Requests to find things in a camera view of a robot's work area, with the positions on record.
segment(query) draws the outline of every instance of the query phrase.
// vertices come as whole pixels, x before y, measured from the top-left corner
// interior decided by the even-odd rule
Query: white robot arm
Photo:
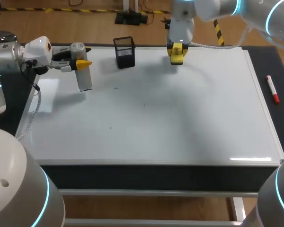
[[[204,21],[241,16],[267,37],[284,41],[284,0],[173,0],[171,21],[177,23],[170,23],[169,38],[175,43],[189,43],[193,26],[187,21],[196,15]]]

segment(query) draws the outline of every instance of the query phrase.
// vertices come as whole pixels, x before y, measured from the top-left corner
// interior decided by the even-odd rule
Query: wooden floor
[[[140,0],[153,10],[169,10],[169,0]],[[2,0],[3,7],[15,8],[69,8],[67,0]],[[121,0],[84,0],[73,9],[122,9]],[[165,44],[166,30],[154,15],[150,25],[115,25],[114,13],[73,12],[23,12],[9,11],[0,14],[0,30],[8,30],[18,36],[21,43],[39,36],[47,36],[52,43],[112,44],[113,39],[132,36],[136,44]],[[239,17],[219,19],[226,45],[236,44],[246,24]],[[217,45],[218,40],[212,22],[195,19],[194,42]],[[248,33],[243,45],[269,45],[257,31]],[[279,50],[284,63],[284,51]],[[166,198],[166,197],[65,197],[68,218],[132,218],[132,219],[183,219],[230,220],[225,198]],[[256,199],[245,199],[249,212]]]

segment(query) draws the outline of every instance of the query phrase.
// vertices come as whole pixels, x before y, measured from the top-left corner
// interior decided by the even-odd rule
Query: marker
[[[278,94],[276,93],[273,81],[272,81],[272,79],[269,75],[266,77],[266,80],[268,82],[271,93],[273,94],[274,102],[275,102],[275,104],[278,105],[280,103],[280,100],[279,100]]]

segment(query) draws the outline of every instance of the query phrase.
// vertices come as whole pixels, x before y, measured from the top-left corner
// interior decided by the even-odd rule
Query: black mesh pen holder
[[[119,69],[125,69],[133,67],[135,65],[134,61],[134,49],[135,45],[133,38],[121,37],[114,39],[115,45],[115,57]]]

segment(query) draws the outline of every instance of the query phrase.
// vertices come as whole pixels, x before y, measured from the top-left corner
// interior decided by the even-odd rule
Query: white table surface
[[[247,51],[136,48],[119,70],[114,48],[93,48],[93,89],[73,72],[40,76],[42,104],[22,143],[40,164],[278,166],[284,154]],[[19,132],[32,117],[28,100]]]

